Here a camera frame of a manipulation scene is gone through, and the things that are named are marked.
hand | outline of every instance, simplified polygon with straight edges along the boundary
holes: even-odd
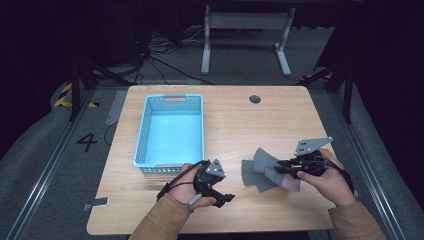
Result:
[[[184,164],[184,166],[181,168],[181,172],[185,171],[187,168],[189,168],[191,164]],[[202,166],[199,165],[195,168],[193,168],[190,172],[186,173],[184,176],[182,176],[178,181],[175,182],[173,186],[176,186],[180,183],[191,183],[191,184],[182,184],[175,188],[172,188],[168,194],[171,195],[174,199],[179,201],[182,204],[188,204],[188,201],[193,199],[197,193],[194,190],[194,186],[192,184],[194,177],[196,176],[197,172]],[[208,207],[216,203],[216,199],[213,197],[201,197],[197,202],[195,202],[193,205],[189,206],[190,212],[193,212],[196,208],[199,207]]]
[[[336,156],[328,149],[319,149],[322,157],[331,160],[334,164],[344,169]],[[356,203],[349,186],[338,170],[328,167],[323,175],[316,177],[305,172],[298,172],[297,176],[303,181],[316,187],[326,199],[332,201],[336,207],[342,207]]]

wooden table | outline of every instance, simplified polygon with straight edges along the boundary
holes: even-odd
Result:
[[[300,139],[327,137],[306,88],[295,86],[135,86],[128,91],[96,198],[110,205],[93,208],[87,231],[131,234],[173,177],[144,175],[133,165],[144,99],[149,94],[200,93],[204,101],[205,157],[219,158],[227,177],[214,186],[236,195],[222,208],[200,208],[182,233],[331,229],[334,205],[302,182],[300,192],[274,188],[259,193],[244,186],[241,161],[261,147],[278,159],[294,157]],[[253,104],[251,95],[261,102]]]

brown jacket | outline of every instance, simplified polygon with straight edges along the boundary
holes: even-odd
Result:
[[[386,239],[362,203],[328,211],[338,239]],[[130,240],[175,240],[189,216],[187,208],[165,194],[143,218]]]

plastic basket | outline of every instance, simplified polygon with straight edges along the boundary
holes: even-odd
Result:
[[[178,173],[184,163],[203,159],[202,95],[147,96],[134,165],[143,173]]]

person's right arm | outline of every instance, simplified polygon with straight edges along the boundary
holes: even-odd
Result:
[[[329,150],[320,149],[320,152],[324,158],[343,169],[343,165]],[[320,177],[305,172],[298,172],[297,176],[316,187],[325,198],[336,205],[336,208],[329,209],[328,212],[338,239],[386,239],[365,206],[356,201],[338,170],[329,167]]]

